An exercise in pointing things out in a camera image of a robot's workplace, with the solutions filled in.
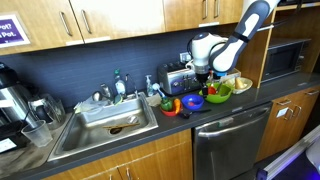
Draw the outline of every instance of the dark blue backsplash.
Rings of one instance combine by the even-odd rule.
[[[0,61],[14,69],[21,81],[33,83],[40,93],[62,100],[65,107],[84,101],[101,83],[114,88],[113,72],[120,68],[122,76],[130,74],[137,89],[144,90],[145,75],[157,82],[157,66],[179,61],[188,41],[204,31],[202,28],[128,38],[86,45],[0,56]]]

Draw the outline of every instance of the purple sign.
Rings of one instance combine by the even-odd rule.
[[[0,44],[24,41],[12,19],[0,20]]]

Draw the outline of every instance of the plastic cup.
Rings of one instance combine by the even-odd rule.
[[[46,121],[40,120],[35,122],[36,128],[32,128],[30,125],[24,127],[21,132],[37,147],[44,147],[52,141],[52,136]]]

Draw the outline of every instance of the floor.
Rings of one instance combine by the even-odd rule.
[[[273,162],[283,152],[277,153],[269,158],[266,158],[254,165],[254,167],[232,180],[255,180],[258,169],[263,169]],[[305,153],[302,153],[289,166],[281,171],[274,180],[320,180],[316,168],[309,162]]]

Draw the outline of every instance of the bowl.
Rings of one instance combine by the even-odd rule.
[[[160,110],[166,116],[176,116],[177,114],[179,114],[179,113],[176,114],[176,107],[174,104],[173,104],[173,108],[171,111],[165,111],[161,107],[160,107]]]
[[[181,99],[183,106],[189,110],[200,109],[204,103],[203,97],[197,94],[189,94]]]
[[[242,81],[242,83],[245,85],[244,88],[242,89],[236,89],[235,88],[235,78],[231,78],[231,79],[228,79],[225,83],[228,84],[229,86],[233,87],[233,91],[232,93],[233,94],[241,94],[243,93],[244,91],[248,90],[251,88],[252,86],[252,81],[248,78],[244,78],[244,77],[239,77],[240,81]]]
[[[214,88],[217,89],[219,83],[214,83]],[[205,100],[210,103],[223,103],[227,101],[232,93],[233,88],[228,84],[221,84],[220,90],[218,94],[209,94]]]

